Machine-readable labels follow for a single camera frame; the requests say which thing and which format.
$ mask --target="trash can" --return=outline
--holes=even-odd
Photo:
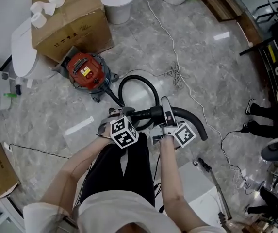
[[[128,21],[133,0],[101,0],[109,23],[121,24]]]

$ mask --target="vacuum hose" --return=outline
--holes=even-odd
[[[118,88],[118,97],[115,96],[115,94],[113,93],[113,91],[109,87],[106,87],[105,92],[114,100],[115,103],[118,104],[118,106],[125,107],[125,103],[124,103],[122,93],[123,93],[123,87],[124,87],[125,83],[129,80],[140,80],[143,83],[145,83],[151,89],[151,91],[154,94],[155,106],[159,106],[159,96],[158,96],[158,93],[157,93],[155,87],[152,85],[152,83],[150,81],[148,81],[147,79],[145,79],[145,78],[143,78],[139,75],[129,75],[122,80],[122,82],[120,83],[119,88]],[[146,118],[146,119],[150,119],[150,121],[148,121],[146,124],[144,124],[142,126],[137,127],[136,129],[138,131],[148,128],[154,122],[154,120],[151,119],[151,117]]]
[[[171,107],[171,109],[175,117],[181,117],[191,122],[196,127],[201,140],[205,141],[208,139],[207,132],[198,117],[193,113],[178,107]],[[148,110],[131,112],[129,113],[129,116],[133,121],[152,118],[153,120],[163,120],[164,122],[164,113],[161,106],[152,107]]]

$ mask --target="person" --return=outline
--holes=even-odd
[[[267,205],[261,205],[256,207],[248,207],[248,214],[260,214],[265,213],[273,219],[278,218],[278,199],[271,192],[267,191],[265,187],[261,187],[260,196],[266,202]]]
[[[125,149],[112,144],[109,136],[110,127],[106,127],[100,137],[66,161],[38,203],[24,207],[26,233],[57,232],[64,228],[61,224],[73,216],[78,180],[97,155],[83,182],[78,218],[74,223],[78,232],[224,232],[222,228],[203,222],[185,200],[173,137],[165,136],[160,141],[161,192],[166,216],[154,208],[154,185],[145,134],[139,133],[138,141],[127,147],[124,174],[120,158]]]
[[[256,104],[255,99],[251,99],[245,110],[247,115],[256,115],[271,119],[278,123],[278,109],[263,108]],[[250,120],[243,125],[244,133],[251,133],[266,138],[278,138],[278,126],[260,125],[254,120]]]
[[[263,217],[271,218],[278,222],[278,198],[266,190],[263,186],[260,189],[260,196],[267,205],[247,207],[246,214],[264,213]]]

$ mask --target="sneaker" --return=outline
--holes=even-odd
[[[247,210],[249,209],[249,207],[250,207],[250,204],[248,204],[248,205],[245,207],[245,214],[246,214],[246,215],[249,215],[249,213],[247,212]]]
[[[109,114],[111,114],[113,111],[115,111],[115,109],[111,107],[111,108],[109,109]]]
[[[243,126],[242,126],[242,129],[241,129],[241,133],[249,133],[250,130],[247,126],[247,123],[245,123]]]
[[[255,99],[250,99],[249,103],[247,104],[247,107],[245,109],[245,113],[247,115],[250,115],[251,114],[251,105],[254,104],[256,101]]]

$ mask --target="gray tile floor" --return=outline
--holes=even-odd
[[[208,122],[223,137],[250,120],[251,117],[245,115],[250,98],[256,98],[260,105],[269,105],[255,65],[248,55],[239,56],[239,52],[247,48],[247,41],[235,21],[219,23],[200,0],[187,1],[180,6],[161,0],[149,1],[175,39],[182,72],[189,75],[186,81],[192,95],[204,106]],[[144,0],[134,0],[127,23],[110,28],[115,47],[102,56],[119,75],[136,68],[160,74],[169,70],[170,63],[175,61],[170,38]],[[214,39],[226,32],[230,37]],[[189,97],[186,88],[175,88],[172,78],[153,77],[143,71],[134,73],[148,78],[160,97],[168,96],[173,106],[193,112],[204,122],[202,108]],[[108,96],[104,96],[101,103],[94,103],[88,94],[73,89],[69,80],[59,74],[34,83],[32,89],[24,85],[22,96],[12,100],[8,111],[0,112],[0,141],[71,156],[96,137],[100,120],[107,116],[110,107],[116,107]],[[119,82],[113,85],[114,92],[118,85]],[[138,92],[135,86],[142,89]],[[125,85],[124,98],[127,105],[137,110],[153,104],[151,94],[136,82]],[[79,132],[65,135],[67,129],[89,117],[93,117],[93,123]],[[257,121],[271,123],[263,118]],[[178,164],[182,166],[199,156],[204,158],[215,170],[232,213],[243,216],[243,207],[253,201],[254,194],[248,196],[243,189],[235,189],[232,184],[235,172],[229,170],[221,152],[219,135],[206,125],[205,128],[208,140],[203,142],[197,137],[186,148],[178,149]],[[231,162],[246,169],[247,176],[254,180],[251,188],[266,177],[269,164],[261,160],[260,149],[267,142],[268,139],[236,133],[224,143]],[[158,146],[150,148],[152,173],[158,154]],[[21,181],[11,194],[19,208],[39,200],[65,162],[65,159],[16,147],[13,147],[13,154],[7,152],[7,155]]]

